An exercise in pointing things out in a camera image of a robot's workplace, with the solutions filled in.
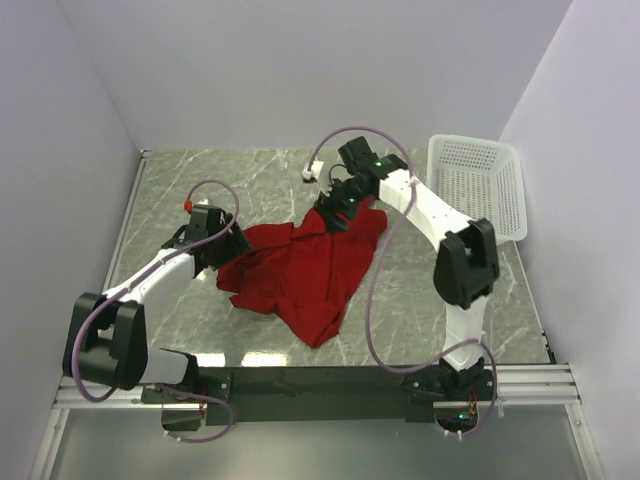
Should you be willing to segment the red t shirt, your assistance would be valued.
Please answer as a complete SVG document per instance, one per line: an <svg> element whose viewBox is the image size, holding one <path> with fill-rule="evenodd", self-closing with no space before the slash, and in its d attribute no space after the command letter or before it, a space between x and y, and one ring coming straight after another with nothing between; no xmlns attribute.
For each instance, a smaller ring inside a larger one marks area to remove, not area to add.
<svg viewBox="0 0 640 480"><path fill-rule="evenodd" d="M370 204L360 204L343 232L328 232L315 209L298 226L247 229L251 249L218 270L216 286L231 294L234 307L274 314L304 344L319 348L338 335L387 229L386 213Z"/></svg>

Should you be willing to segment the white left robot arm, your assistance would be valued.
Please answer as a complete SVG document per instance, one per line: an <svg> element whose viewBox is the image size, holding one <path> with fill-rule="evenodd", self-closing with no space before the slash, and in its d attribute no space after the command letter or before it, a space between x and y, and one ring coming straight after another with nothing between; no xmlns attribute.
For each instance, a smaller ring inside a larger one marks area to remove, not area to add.
<svg viewBox="0 0 640 480"><path fill-rule="evenodd" d="M162 244L151 262L122 284L78 297L62 360L63 374L113 390L162 384L176 401L200 391L193 354L152 349L146 321L206 269L217 270L250 249L236 215L196 204L189 222Z"/></svg>

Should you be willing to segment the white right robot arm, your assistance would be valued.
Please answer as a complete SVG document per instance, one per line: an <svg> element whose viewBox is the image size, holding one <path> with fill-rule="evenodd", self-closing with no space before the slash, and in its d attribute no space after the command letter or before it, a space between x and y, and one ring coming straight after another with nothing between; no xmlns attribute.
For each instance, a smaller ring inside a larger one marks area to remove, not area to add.
<svg viewBox="0 0 640 480"><path fill-rule="evenodd" d="M314 205L327 227L345 231L357 207L373 197L400 213L383 247L390 248L401 226L412 224L436 252L433 285L445 303L445 343L433 360L398 368L401 375L432 369L444 395L460 399L480 385L485 366L495 361L483 341L483 322L489 296L499 278L497 240L492 223L474 220L432 192L415 175L404 148L379 156L366 138L359 137L339 150L349 177L333 178L329 167L310 156L302 176L320 188Z"/></svg>

